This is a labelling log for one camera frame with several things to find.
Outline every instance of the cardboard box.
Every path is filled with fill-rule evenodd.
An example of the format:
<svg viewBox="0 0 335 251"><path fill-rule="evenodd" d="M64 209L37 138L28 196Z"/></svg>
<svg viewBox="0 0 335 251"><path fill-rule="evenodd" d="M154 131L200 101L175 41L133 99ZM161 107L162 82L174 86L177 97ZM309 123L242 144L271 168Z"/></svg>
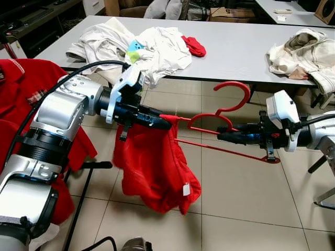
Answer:
<svg viewBox="0 0 335 251"><path fill-rule="evenodd" d="M257 18L251 9L211 8L210 22L256 22Z"/></svg>

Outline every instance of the red cloth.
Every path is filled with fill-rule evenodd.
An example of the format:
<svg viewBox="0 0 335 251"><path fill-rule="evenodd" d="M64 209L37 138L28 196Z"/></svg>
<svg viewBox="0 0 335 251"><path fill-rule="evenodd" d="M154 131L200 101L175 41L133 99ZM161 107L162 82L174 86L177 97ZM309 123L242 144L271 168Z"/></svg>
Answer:
<svg viewBox="0 0 335 251"><path fill-rule="evenodd" d="M126 142L120 141L122 126L116 134L114 164L124 170L122 189L126 195L140 195L144 203L161 213L179 207L187 213L201 194L201 186L187 167L186 158L174 139L178 132L176 116L161 115L172 124L170 130L149 129L134 124ZM190 194L183 195L189 184Z"/></svg>
<svg viewBox="0 0 335 251"><path fill-rule="evenodd" d="M1 172L10 143L31 110L30 104L54 86L66 72L50 61L36 59L0 60L0 68L5 77L0 83L0 132L3 132L0 144ZM25 127L25 132L29 130L29 125L30 123ZM19 144L16 144L13 153L18 148ZM69 166L76 171L88 155L94 157L96 154L90 139L80 128L69 153ZM71 215L74 205L61 176L52 186L59 192L52 223L60 224Z"/></svg>
<svg viewBox="0 0 335 251"><path fill-rule="evenodd" d="M192 55L202 58L206 55L206 49L195 38L182 36L186 46Z"/></svg>

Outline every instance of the gray table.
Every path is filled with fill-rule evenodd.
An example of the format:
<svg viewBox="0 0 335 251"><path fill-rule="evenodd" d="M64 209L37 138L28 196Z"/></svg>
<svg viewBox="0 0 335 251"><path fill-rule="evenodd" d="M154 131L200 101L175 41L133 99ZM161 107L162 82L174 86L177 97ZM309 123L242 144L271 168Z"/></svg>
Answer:
<svg viewBox="0 0 335 251"><path fill-rule="evenodd" d="M85 28L106 22L110 17L88 16L72 30L49 46L36 58L50 60L66 70L83 66L67 59L65 52L72 42L77 42ZM317 88L312 81L294 80L269 72L268 57L265 55L273 44L285 43L293 34L304 27L235 24L228 22L198 22L180 20L139 19L118 17L132 33L138 35L153 26L178 27L187 37L195 37L207 50L204 58L192 57L192 63L183 71L169 78L201 81L235 80L254 84L280 84L295 87ZM319 29L335 36L334 29Z"/></svg>
<svg viewBox="0 0 335 251"><path fill-rule="evenodd" d="M334 28L335 26L326 25L319 18L314 15L314 12L305 11L297 1L280 2L275 0L255 0L262 9L280 25L297 25L297 26L311 26L311 27L327 27ZM292 14L276 14L275 9L291 9ZM278 21L277 16L286 16L286 21Z"/></svg>

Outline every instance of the white tag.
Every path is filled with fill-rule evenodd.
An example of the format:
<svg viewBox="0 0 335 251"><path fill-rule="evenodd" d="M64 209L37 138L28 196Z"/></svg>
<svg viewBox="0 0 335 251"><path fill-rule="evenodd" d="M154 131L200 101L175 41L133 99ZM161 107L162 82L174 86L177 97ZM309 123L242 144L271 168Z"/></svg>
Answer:
<svg viewBox="0 0 335 251"><path fill-rule="evenodd" d="M277 21L285 22L286 21L286 16L277 16Z"/></svg>
<svg viewBox="0 0 335 251"><path fill-rule="evenodd" d="M186 183L184 186L183 186L183 195L184 196L188 196L191 194L191 191L189 189L189 183Z"/></svg>

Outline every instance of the red shirt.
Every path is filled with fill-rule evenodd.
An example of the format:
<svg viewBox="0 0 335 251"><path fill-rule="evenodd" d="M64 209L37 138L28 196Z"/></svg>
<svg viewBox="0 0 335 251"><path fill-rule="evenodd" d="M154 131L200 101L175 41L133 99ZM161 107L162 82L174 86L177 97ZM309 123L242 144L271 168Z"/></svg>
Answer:
<svg viewBox="0 0 335 251"><path fill-rule="evenodd" d="M18 127L31 110L31 104L53 87L58 79L67 73L56 64L37 59L0 60L0 172L5 157ZM93 144L82 128L79 129L69 153L69 167L77 171L84 159L97 154ZM52 184L59 192L59 198L52 222L60 224L74 210L70 193L62 179Z"/></svg>

